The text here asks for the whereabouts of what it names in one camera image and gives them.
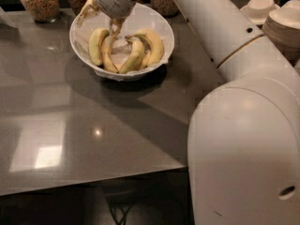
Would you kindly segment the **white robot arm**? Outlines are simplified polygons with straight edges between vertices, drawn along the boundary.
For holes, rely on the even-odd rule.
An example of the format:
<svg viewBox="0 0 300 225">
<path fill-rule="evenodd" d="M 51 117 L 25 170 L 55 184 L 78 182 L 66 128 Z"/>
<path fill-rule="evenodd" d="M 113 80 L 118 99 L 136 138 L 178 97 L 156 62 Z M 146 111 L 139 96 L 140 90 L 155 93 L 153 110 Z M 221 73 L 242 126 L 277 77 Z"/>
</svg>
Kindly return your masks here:
<svg viewBox="0 0 300 225">
<path fill-rule="evenodd" d="M 195 225 L 300 225 L 300 77 L 230 0 L 174 0 L 225 84 L 191 117 Z"/>
</svg>

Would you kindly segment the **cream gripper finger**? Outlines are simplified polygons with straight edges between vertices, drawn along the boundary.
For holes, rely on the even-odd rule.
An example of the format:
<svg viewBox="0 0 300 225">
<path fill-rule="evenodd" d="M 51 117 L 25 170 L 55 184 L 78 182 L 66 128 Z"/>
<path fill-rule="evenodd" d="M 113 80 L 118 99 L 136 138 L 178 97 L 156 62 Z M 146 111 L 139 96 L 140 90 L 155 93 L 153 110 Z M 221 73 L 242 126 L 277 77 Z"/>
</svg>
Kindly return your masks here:
<svg viewBox="0 0 300 225">
<path fill-rule="evenodd" d="M 113 44 L 122 30 L 124 19 L 110 19 L 110 35 L 108 36 L 108 53 L 113 50 Z"/>
<path fill-rule="evenodd" d="M 100 11 L 97 0 L 87 0 L 77 15 L 76 25 L 81 27 L 86 19 L 95 17 Z"/>
</svg>

